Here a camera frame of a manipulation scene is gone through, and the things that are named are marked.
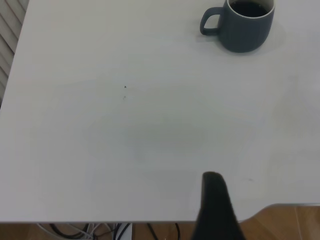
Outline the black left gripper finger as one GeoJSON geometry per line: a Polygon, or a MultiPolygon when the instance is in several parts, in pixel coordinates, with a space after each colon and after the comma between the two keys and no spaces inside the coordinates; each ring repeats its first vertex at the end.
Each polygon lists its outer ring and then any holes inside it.
{"type": "Polygon", "coordinates": [[[193,240],[244,240],[226,182],[217,172],[202,175],[201,204],[193,240]]]}

